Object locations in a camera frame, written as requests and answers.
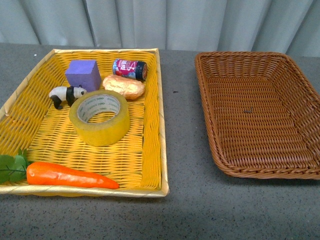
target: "orange carrot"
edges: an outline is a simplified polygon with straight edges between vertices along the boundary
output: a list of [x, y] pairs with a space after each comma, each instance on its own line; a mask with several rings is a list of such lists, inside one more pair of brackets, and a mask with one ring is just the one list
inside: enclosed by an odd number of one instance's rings
[[30, 185], [64, 185], [81, 188], [118, 189], [119, 184], [94, 172], [75, 170], [60, 164], [37, 161], [26, 169]]

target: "yellow tape roll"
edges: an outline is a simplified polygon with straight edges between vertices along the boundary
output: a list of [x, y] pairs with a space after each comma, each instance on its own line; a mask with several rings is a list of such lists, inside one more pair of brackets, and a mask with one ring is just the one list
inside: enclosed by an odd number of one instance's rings
[[[113, 112], [115, 115], [105, 122], [88, 122], [94, 115], [102, 112]], [[125, 97], [110, 90], [92, 91], [80, 97], [71, 106], [69, 118], [79, 138], [95, 147], [118, 142], [130, 128]]]

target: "purple foam block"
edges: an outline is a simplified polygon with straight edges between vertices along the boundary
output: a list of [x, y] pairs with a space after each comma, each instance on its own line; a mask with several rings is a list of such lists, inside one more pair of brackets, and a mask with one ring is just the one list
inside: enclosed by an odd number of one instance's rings
[[70, 86], [81, 85], [87, 92], [98, 90], [101, 84], [96, 60], [72, 60], [65, 76]]

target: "gray curtain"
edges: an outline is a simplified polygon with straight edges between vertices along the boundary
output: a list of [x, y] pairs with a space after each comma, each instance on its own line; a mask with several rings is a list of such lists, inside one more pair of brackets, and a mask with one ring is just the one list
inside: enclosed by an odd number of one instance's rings
[[320, 0], [0, 0], [0, 42], [320, 57]]

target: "carrot leaves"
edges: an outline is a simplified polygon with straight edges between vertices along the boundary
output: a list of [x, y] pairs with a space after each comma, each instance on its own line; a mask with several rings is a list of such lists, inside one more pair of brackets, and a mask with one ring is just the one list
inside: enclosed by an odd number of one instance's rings
[[0, 155], [0, 184], [7, 181], [14, 183], [25, 179], [29, 165], [27, 150], [19, 149], [16, 156]]

